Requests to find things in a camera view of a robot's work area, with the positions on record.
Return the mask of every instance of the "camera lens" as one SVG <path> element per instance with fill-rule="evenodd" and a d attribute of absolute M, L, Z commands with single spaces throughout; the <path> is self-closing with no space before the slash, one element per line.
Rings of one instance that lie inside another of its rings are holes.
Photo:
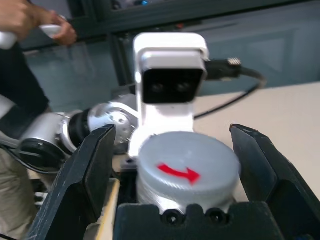
<path fill-rule="evenodd" d="M 190 84 L 187 82 L 178 83 L 178 85 L 176 86 L 176 90 L 180 93 L 185 93 L 189 91 L 189 89 L 190 89 Z"/>
<path fill-rule="evenodd" d="M 165 87 L 161 83 L 156 83 L 152 85 L 151 89 L 154 93 L 160 94 L 164 91 Z"/>

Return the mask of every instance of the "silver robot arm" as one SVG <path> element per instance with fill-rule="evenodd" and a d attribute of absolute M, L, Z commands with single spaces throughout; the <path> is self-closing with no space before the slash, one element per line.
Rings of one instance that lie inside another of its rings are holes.
<path fill-rule="evenodd" d="M 8 116 L 14 107 L 13 102 L 0 95 L 0 120 Z M 92 131 L 113 124 L 116 126 L 114 153 L 124 154 L 138 125 L 136 110 L 136 96 L 127 94 L 85 111 L 44 113 L 19 136 L 1 129 L 0 147 L 9 150 L 32 170 L 54 172 Z"/>

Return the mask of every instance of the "table surface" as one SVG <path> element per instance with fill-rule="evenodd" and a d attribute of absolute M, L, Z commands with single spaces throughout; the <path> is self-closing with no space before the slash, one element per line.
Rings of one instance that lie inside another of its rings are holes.
<path fill-rule="evenodd" d="M 223 104 L 239 93 L 199 97 L 195 113 L 207 111 Z M 314 194 L 320 199 L 320 83 L 310 83 L 260 90 L 253 96 L 226 110 L 201 118 L 194 123 L 194 131 L 212 136 L 233 148 L 229 127 L 241 124 L 268 136 L 275 147 L 289 159 Z M 117 169 L 126 156 L 117 156 L 113 165 Z M 239 181 L 234 194 L 238 202 L 248 198 Z M 100 227 L 100 235 L 107 233 L 112 239 L 112 226 L 107 220 Z"/>

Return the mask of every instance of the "camera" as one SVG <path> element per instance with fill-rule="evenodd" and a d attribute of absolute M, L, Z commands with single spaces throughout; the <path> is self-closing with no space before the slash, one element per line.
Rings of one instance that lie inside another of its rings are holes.
<path fill-rule="evenodd" d="M 154 135 L 193 132 L 195 100 L 207 78 L 209 51 L 196 33 L 142 33 L 133 42 L 138 128 L 129 156 Z"/>

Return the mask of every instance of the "white controller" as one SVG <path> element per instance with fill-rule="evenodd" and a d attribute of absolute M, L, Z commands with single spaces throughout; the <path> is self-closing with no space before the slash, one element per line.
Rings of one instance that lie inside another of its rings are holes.
<path fill-rule="evenodd" d="M 61 31 L 61 26 L 46 24 L 41 25 L 40 29 L 49 37 L 53 38 L 54 35 L 58 34 Z M 9 50 L 17 42 L 17 36 L 12 32 L 2 32 L 0 31 L 0 49 Z"/>

